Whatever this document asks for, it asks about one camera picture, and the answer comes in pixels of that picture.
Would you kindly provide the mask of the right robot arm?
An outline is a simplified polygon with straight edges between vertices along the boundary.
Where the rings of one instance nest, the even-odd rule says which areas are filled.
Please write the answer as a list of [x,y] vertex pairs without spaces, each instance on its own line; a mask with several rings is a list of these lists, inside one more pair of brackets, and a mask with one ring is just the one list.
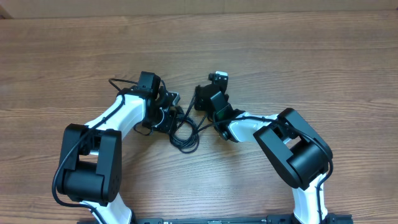
[[320,135],[292,108],[270,116],[233,109],[224,88],[195,88],[194,108],[204,111],[224,140],[256,142],[280,178],[292,188],[296,223],[327,223],[323,184],[333,172],[333,154]]

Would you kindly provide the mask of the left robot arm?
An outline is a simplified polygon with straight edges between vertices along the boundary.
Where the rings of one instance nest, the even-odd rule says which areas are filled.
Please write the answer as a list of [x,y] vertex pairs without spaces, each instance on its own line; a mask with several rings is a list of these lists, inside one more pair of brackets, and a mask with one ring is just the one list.
[[122,141],[139,124],[151,133],[169,133],[175,127],[170,112],[180,100],[152,72],[141,72],[138,81],[117,91],[115,102],[99,117],[65,128],[52,181],[52,196],[59,205],[86,208],[97,223],[136,222],[119,193]]

